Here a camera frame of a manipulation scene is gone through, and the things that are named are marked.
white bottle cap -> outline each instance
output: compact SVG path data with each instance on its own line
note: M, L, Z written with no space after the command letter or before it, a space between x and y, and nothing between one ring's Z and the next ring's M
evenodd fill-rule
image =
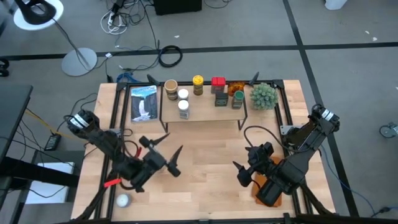
M121 207L125 208L130 205L130 195L127 194L121 194L118 196L116 199L116 204Z
M187 100L181 100L181 101L179 101L179 103L178 103L178 108L179 108L180 110L187 110L188 107L189 107L189 103L188 103Z
M189 92L186 89L181 89L181 90L178 91L178 97L180 99L182 99L182 100L187 99L188 98L188 94L189 94Z

book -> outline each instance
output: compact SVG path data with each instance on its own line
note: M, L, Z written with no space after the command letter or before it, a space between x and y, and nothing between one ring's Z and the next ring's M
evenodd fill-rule
M157 119L156 93L154 85L131 89L131 121Z

red cube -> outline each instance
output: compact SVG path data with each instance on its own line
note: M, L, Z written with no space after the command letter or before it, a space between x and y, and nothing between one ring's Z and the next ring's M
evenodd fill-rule
M224 77L211 78L211 93L224 93L225 84L226 82Z

white ball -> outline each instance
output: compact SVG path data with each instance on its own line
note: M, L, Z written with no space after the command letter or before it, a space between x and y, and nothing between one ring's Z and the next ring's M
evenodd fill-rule
M130 198L130 195L128 195L128 194L121 194L116 199L116 204L121 208L125 208L125 207L129 206L130 202L131 202L131 198Z

gray lamp base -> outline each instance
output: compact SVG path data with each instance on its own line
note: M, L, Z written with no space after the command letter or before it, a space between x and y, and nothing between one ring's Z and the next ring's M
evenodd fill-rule
M79 48L79 57L76 50L72 50L62 60L62 71L70 76L81 76L95 68L98 58L94 50Z

